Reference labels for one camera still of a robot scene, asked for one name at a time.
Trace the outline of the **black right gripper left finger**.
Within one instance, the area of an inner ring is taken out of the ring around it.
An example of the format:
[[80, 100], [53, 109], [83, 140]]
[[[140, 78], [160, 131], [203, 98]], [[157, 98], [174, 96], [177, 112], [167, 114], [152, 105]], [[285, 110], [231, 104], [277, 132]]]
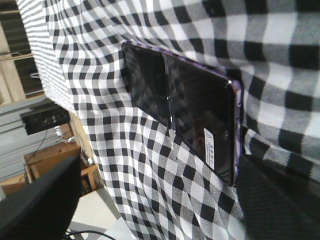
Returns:
[[82, 194], [78, 156], [69, 156], [0, 202], [2, 240], [61, 240]]

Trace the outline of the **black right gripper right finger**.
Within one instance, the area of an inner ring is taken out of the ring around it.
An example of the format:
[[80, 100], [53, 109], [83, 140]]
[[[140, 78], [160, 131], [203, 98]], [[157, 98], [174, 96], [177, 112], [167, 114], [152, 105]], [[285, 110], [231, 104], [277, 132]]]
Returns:
[[254, 240], [318, 240], [320, 184], [253, 155], [243, 155], [236, 180], [244, 222]]

